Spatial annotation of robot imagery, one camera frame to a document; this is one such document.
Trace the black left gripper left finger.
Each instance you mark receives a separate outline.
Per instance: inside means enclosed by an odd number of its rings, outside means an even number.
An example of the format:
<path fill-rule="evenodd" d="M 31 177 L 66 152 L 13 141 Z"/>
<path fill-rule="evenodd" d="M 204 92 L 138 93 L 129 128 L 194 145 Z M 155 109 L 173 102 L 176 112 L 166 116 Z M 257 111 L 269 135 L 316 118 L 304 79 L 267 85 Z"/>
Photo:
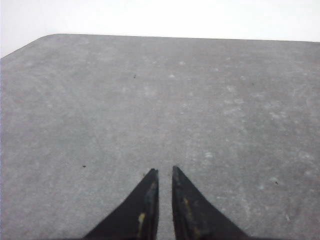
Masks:
<path fill-rule="evenodd" d="M 159 176 L 152 168 L 128 197 L 85 240 L 155 240 L 159 223 Z"/>

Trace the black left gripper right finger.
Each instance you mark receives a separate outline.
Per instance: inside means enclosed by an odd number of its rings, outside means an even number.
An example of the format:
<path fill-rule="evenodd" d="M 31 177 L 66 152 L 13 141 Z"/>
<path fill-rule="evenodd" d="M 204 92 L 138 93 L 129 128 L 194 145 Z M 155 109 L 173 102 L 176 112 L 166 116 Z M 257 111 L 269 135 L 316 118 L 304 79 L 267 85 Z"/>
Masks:
<path fill-rule="evenodd" d="M 178 167 L 172 168 L 172 215 L 177 240 L 248 240 Z"/>

